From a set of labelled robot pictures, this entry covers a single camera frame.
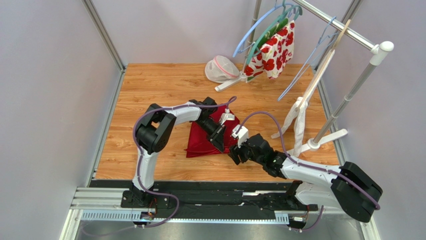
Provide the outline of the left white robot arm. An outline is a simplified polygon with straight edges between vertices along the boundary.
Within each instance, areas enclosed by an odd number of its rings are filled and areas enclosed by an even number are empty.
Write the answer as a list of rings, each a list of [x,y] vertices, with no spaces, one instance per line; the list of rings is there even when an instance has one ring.
[[[133,140],[138,149],[138,160],[131,194],[140,202],[151,198],[149,189],[154,185],[154,172],[158,154],[167,145],[176,125],[194,122],[205,133],[208,142],[218,151],[225,151],[225,125],[214,121],[211,114],[220,107],[212,98],[204,101],[195,99],[176,106],[159,106],[153,103],[136,121],[133,127]]]

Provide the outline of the dark red cloth napkin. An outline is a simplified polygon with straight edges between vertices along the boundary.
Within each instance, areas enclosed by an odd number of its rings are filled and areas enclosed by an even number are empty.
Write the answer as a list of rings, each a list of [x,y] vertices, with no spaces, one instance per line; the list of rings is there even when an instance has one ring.
[[[230,147],[237,143],[237,140],[231,135],[232,130],[239,124],[240,120],[237,117],[235,117],[234,120],[227,120],[224,122],[224,154],[228,154],[230,152]],[[221,152],[209,142],[207,133],[195,122],[191,123],[188,144],[185,151],[187,158],[221,154]]]

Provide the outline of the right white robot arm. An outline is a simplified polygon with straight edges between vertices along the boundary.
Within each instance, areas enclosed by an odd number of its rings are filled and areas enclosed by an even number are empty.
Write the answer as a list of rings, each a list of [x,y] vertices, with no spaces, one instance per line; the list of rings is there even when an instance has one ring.
[[[239,137],[229,148],[229,156],[236,165],[253,161],[274,178],[301,181],[295,198],[304,205],[322,205],[343,210],[351,218],[370,222],[383,194],[382,188],[358,165],[323,165],[309,163],[273,149],[260,135]]]

